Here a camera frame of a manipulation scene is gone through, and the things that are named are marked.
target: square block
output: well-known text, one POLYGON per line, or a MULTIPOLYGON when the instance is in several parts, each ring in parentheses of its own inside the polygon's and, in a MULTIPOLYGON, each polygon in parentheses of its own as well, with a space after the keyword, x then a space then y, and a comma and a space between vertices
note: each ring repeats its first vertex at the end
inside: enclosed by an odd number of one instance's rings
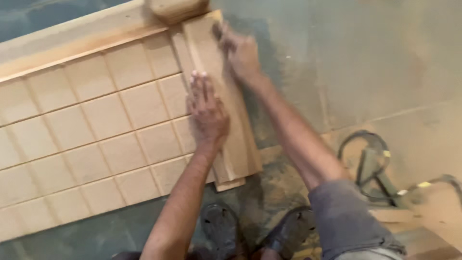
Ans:
POLYGON ((62 224, 91 216, 78 187, 48 195, 46 200, 62 224))
POLYGON ((188 113, 186 106, 188 92, 186 92, 181 74, 159 80, 159 86, 170 118, 186 115, 188 113))
POLYGON ((28 161, 58 152, 42 116, 8 126, 28 161))
POLYGON ((30 89, 35 94, 42 112, 77 102, 64 70, 60 67, 41 70, 29 76, 28 79, 30 89))
POLYGON ((65 71, 80 101, 116 91, 106 61, 99 53, 70 62, 65 71))
POLYGON ((189 154, 196 150, 197 130, 192 116, 178 118, 172 121, 176 134, 180 141, 183 154, 189 154))
POLYGON ((26 234, 18 220, 17 212, 12 208, 0 209, 0 241, 6 241, 26 234))
POLYGON ((90 144, 64 153, 79 184, 111 175, 98 144, 90 144))
POLYGON ((61 150, 95 141, 80 105, 46 114, 45 118, 61 150))
POLYGON ((20 203, 14 208, 29 233, 35 233, 58 225, 43 198, 20 203))
POLYGON ((118 175, 115 180, 128 205, 160 196, 149 167, 118 175))
POLYGON ((6 123, 38 114, 38 109, 23 80, 0 84, 0 113, 6 123))
MULTIPOLYGON (((191 161, 191 158, 193 157, 194 154, 189 154, 189 155, 185 155, 185 159, 186 159, 186 162, 189 163, 189 161, 191 161)), ((205 180, 205 183, 211 183, 211 182, 214 182, 215 181, 215 171, 212 168, 210 168, 210 171, 208 172, 208 175, 207 175, 207 179, 205 180)))
POLYGON ((139 130, 137 135, 150 164, 181 155, 170 122, 139 130))
POLYGON ((0 194, 0 207, 40 196, 25 164, 0 171, 0 194))
POLYGON ((88 101, 82 107, 98 140, 132 129, 117 93, 88 101))
POLYGON ((19 153, 6 131, 0 128, 0 169, 13 166, 21 162, 19 153))
POLYGON ((44 195, 75 186, 71 171, 61 154, 33 161, 30 167, 44 195))
POLYGON ((162 196, 170 194, 185 167, 186 160, 184 157, 175 158, 151 166, 152 174, 159 185, 160 194, 162 194, 162 196))
POLYGON ((154 79, 146 52, 139 41, 109 49, 106 58, 118 89, 154 79))
POLYGON ((146 37, 143 44, 156 79, 180 72, 167 33, 146 37))
POLYGON ((134 133, 100 142, 101 150, 113 174, 123 173, 147 165, 134 133))
POLYGON ((135 129, 169 119, 157 82, 124 90, 120 96, 135 129))
POLYGON ((101 214, 126 206, 113 178, 84 185, 82 192, 94 214, 101 214))

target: yellow tape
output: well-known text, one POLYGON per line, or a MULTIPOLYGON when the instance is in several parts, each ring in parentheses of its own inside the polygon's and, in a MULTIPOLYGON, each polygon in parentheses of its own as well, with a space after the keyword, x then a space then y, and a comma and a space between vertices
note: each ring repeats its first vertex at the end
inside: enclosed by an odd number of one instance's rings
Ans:
POLYGON ((417 184, 417 187, 419 188, 427 188, 428 186, 431 186, 432 184, 428 181, 424 181, 422 183, 417 184))

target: green floor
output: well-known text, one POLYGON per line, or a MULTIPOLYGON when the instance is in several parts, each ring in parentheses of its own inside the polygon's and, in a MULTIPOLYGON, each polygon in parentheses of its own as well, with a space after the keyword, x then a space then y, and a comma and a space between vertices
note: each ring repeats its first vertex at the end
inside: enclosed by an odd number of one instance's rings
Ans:
MULTIPOLYGON (((53 16, 46 14, 46 8, 77 2, 3 1, 0 21, 5 24, 8 18, 14 23, 1 27, 0 32, 13 30, 8 35, 17 36, 33 31, 23 20, 32 21, 30 12, 35 10, 34 15, 38 15, 38 9, 44 13, 39 17, 42 25, 63 22, 47 20, 53 16), (24 2, 50 4, 28 7, 24 12, 19 6, 17 13, 1 16, 5 3, 24 2)), ((76 5, 87 9, 73 15, 118 2, 121 0, 80 1, 76 5)), ((263 70, 319 132, 327 133, 324 137, 333 148, 353 130, 366 128, 388 142, 393 157, 387 175, 398 188, 442 172, 462 177, 462 121, 458 120, 462 111, 462 1, 211 3, 213 9, 222 9, 237 30, 256 36, 263 70)), ((258 147, 273 147, 277 142, 267 116, 252 94, 245 93, 244 97, 258 147)), ((355 159, 347 160, 347 165, 354 163, 355 159)), ((308 192, 295 169, 281 156, 269 160, 264 172, 248 177, 247 182, 218 194, 208 185, 203 204, 217 200, 228 203, 239 215, 253 248, 285 212, 308 203, 308 192)), ((123 250, 141 250, 166 199, 1 243, 0 259, 103 260, 123 250)), ((198 243, 206 243, 200 225, 193 238, 193 244, 198 243)), ((317 240, 313 237, 307 243, 316 245, 317 240)))

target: power cord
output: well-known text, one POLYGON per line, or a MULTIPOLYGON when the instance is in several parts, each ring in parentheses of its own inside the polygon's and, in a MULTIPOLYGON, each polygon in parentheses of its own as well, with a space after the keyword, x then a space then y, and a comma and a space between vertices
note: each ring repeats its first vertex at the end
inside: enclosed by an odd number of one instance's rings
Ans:
POLYGON ((362 171, 361 167, 358 167, 358 169, 357 169, 356 181, 355 182, 356 182, 356 185, 358 186, 359 190, 361 191, 361 193, 364 196, 369 197, 369 198, 373 198, 373 199, 376 199, 376 200, 391 200, 391 199, 402 197, 402 196, 404 196, 404 195, 408 194, 409 192, 412 192, 412 191, 414 191, 416 189, 427 188, 427 187, 430 187, 431 185, 433 185, 435 183, 438 183, 438 182, 445 182, 445 183, 451 184, 454 187, 454 189, 456 191, 456 194, 457 194, 457 196, 459 198, 460 204, 462 206, 462 189, 461 189, 460 182, 454 176, 449 175, 449 174, 443 174, 441 177, 438 177, 438 178, 435 178, 435 179, 431 179, 429 181, 424 181, 424 182, 412 185, 409 188, 407 188, 405 190, 400 190, 395 194, 385 195, 385 196, 381 196, 381 197, 377 197, 377 196, 373 196, 373 195, 368 194, 367 192, 364 191, 364 187, 369 182, 371 182, 372 180, 376 180, 379 185, 383 186, 383 183, 381 182, 381 180, 379 179, 378 176, 380 174, 383 174, 385 169, 388 167, 388 164, 390 163, 391 153, 390 153, 390 150, 388 149, 387 143, 378 134, 369 132, 367 130, 359 130, 359 131, 356 131, 356 132, 350 134, 342 142, 342 144, 340 145, 339 152, 338 152, 338 155, 337 155, 337 158, 340 161, 342 161, 342 159, 343 159, 343 150, 345 149, 345 146, 349 142, 351 142, 352 140, 354 140, 356 138, 363 138, 368 143, 371 143, 370 139, 373 139, 373 140, 377 141, 381 145, 381 150, 382 150, 382 153, 383 153, 383 163, 379 166, 379 168, 377 170, 375 170, 365 180, 361 180, 361 171, 362 171))

